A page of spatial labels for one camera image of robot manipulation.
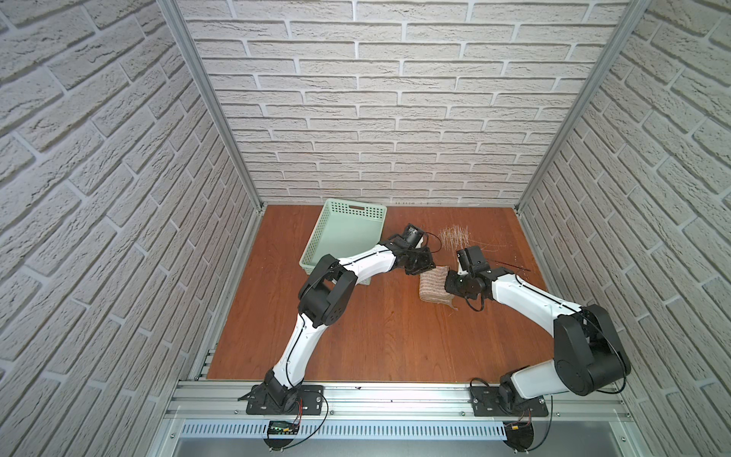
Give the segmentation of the striped brown square dishcloth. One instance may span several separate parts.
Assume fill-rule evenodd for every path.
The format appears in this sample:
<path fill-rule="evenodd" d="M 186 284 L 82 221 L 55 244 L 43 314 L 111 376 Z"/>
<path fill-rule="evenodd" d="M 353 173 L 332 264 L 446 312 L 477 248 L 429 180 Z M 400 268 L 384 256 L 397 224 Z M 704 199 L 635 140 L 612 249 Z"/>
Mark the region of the striped brown square dishcloth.
<path fill-rule="evenodd" d="M 445 289 L 445 281 L 449 267 L 436 267 L 428 272 L 423 272 L 419 277 L 419 297 L 423 302 L 437 305 L 444 305 L 453 310 L 457 308 L 453 305 L 454 295 Z"/>

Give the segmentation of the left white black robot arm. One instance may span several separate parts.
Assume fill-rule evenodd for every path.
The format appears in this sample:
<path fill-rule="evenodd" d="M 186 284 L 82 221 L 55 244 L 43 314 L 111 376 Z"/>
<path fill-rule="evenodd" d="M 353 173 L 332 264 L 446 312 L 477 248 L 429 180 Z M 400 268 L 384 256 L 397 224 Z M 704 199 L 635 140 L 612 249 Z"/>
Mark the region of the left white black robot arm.
<path fill-rule="evenodd" d="M 407 275 L 435 268 L 426 232 L 409 225 L 403 233 L 367 251 L 341 258 L 327 254 L 318 261 L 299 291 L 291 338 L 279 361 L 265 376 L 268 399 L 281 409 L 289 409 L 295 403 L 310 357 L 325 330 L 345 313 L 355 287 L 398 268 Z"/>

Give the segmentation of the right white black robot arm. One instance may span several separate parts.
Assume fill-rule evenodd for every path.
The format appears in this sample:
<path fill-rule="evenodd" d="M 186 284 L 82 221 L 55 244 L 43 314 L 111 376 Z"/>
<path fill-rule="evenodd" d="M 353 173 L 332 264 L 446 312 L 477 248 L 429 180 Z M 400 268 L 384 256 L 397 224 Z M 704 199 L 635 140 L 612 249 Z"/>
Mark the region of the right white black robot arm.
<path fill-rule="evenodd" d="M 498 392 L 505 409 L 557 393 L 608 394 L 606 387 L 615 382 L 621 384 L 613 391 L 618 394 L 626 386 L 632 365 L 604 308 L 563 300 L 505 268 L 476 274 L 450 270 L 445 290 L 468 302 L 490 299 L 512 308 L 552 338 L 552 359 L 501 378 Z"/>

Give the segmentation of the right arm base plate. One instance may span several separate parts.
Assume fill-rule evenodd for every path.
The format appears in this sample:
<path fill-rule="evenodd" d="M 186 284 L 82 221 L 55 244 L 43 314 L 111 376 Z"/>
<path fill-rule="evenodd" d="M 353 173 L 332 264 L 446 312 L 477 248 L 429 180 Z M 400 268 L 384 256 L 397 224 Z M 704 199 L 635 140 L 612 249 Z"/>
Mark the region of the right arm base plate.
<path fill-rule="evenodd" d="M 538 417 L 549 416 L 546 400 L 542 396 L 524 399 L 507 392 L 503 386 L 470 386 L 470 405 L 475 417 Z"/>

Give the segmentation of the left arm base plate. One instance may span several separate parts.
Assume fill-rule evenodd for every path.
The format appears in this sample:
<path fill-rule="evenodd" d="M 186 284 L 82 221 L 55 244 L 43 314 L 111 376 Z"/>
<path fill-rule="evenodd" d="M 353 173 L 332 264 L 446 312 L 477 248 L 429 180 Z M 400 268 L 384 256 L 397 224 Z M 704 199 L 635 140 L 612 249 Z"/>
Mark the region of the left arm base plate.
<path fill-rule="evenodd" d="M 303 385 L 287 390 L 284 395 L 274 395 L 265 384 L 259 384 L 241 400 L 247 401 L 247 415 L 319 416 L 323 410 L 324 393 L 322 385 Z"/>

